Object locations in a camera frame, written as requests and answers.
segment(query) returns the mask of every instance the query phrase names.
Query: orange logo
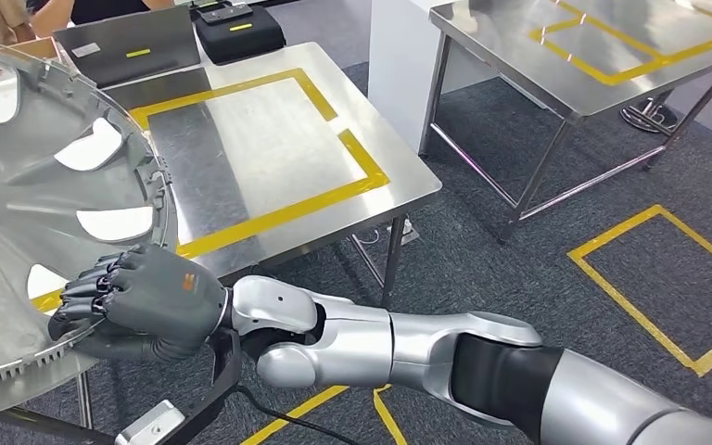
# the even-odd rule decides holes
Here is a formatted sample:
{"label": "orange logo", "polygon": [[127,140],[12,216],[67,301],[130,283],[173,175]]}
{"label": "orange logo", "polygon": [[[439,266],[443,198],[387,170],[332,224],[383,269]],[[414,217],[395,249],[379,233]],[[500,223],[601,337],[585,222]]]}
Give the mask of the orange logo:
{"label": "orange logo", "polygon": [[195,279],[193,273],[187,273],[184,275],[184,282],[182,283],[182,289],[192,290],[192,281]]}

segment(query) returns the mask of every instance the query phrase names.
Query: black cable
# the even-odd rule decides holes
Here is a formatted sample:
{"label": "black cable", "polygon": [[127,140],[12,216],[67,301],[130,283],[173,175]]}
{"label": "black cable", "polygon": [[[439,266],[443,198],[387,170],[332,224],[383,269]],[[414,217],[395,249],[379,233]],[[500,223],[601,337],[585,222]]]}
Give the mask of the black cable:
{"label": "black cable", "polygon": [[258,403],[257,400],[255,400],[255,396],[252,395],[252,392],[249,391],[249,389],[242,387],[241,385],[236,385],[233,387],[233,392],[238,392],[244,395],[244,397],[247,398],[249,403],[255,407],[256,410],[260,411],[261,413],[264,413],[266,415],[270,415],[271,417],[276,417],[278,419],[282,419],[290,424],[298,425],[298,426],[304,426],[305,428],[313,429],[315,431],[318,431],[319,433],[324,433],[327,436],[331,436],[334,439],[337,439],[341,442],[347,443],[348,445],[359,445],[359,442],[355,440],[351,440],[346,438],[345,436],[336,433],[330,429],[324,428],[322,426],[318,426],[316,424],[307,422],[305,420],[297,419],[295,417],[291,417],[289,415],[280,413],[278,411],[272,410],[270,408],[266,408],[265,406],[261,405]]}

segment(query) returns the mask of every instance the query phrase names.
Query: black box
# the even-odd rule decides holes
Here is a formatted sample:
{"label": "black box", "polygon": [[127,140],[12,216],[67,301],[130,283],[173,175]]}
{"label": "black box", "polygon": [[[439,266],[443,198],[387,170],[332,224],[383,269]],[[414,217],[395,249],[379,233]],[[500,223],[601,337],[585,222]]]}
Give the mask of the black box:
{"label": "black box", "polygon": [[[207,12],[219,6],[202,7]],[[193,23],[203,50],[212,62],[223,65],[241,58],[268,53],[285,46],[280,24],[262,6],[251,6],[252,14],[209,25],[194,14]]]}

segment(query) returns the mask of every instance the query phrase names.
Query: gray glove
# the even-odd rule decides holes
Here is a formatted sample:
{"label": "gray glove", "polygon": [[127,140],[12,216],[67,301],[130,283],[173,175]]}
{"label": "gray glove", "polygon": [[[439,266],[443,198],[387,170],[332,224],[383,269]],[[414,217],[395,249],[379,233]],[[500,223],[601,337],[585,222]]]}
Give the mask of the gray glove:
{"label": "gray glove", "polygon": [[139,245],[100,258],[68,283],[47,330],[56,340],[104,317],[77,349],[98,358],[180,360],[194,355],[223,320],[227,294],[200,265]]}

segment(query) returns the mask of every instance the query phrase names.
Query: table top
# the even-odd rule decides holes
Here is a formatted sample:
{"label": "table top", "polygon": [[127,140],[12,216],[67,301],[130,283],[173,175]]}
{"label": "table top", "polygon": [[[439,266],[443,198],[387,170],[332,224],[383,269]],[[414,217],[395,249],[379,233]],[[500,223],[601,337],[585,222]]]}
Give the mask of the table top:
{"label": "table top", "polygon": [[168,165],[178,252],[220,277],[399,216],[441,187],[317,44],[108,93]]}
{"label": "table top", "polygon": [[712,70],[712,0],[459,0],[430,19],[572,121]]}

